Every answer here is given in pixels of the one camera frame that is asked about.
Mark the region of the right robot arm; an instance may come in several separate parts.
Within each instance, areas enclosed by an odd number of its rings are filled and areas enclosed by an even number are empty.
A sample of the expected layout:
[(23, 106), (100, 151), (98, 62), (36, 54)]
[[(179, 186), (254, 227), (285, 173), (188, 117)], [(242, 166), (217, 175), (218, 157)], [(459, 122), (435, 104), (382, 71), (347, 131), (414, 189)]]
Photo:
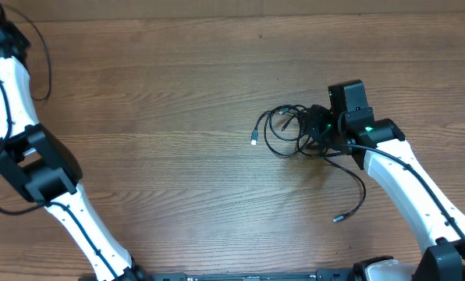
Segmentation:
[(330, 107), (310, 107), (308, 136), (321, 152), (353, 157), (390, 197), (421, 251), (416, 265), (391, 256), (359, 261), (343, 280), (465, 280), (465, 215), (422, 168), (391, 119), (376, 120), (361, 80), (328, 87)]

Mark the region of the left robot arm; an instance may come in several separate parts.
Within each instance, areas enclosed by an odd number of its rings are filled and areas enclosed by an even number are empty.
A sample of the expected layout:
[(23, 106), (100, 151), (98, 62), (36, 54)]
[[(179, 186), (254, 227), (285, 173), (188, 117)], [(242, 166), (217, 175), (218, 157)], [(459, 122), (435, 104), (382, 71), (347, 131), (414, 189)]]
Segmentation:
[(144, 280), (144, 270), (110, 234), (91, 206), (72, 152), (38, 120), (26, 66), (30, 42), (0, 4), (0, 175), (31, 206), (45, 209), (73, 238), (95, 280)]

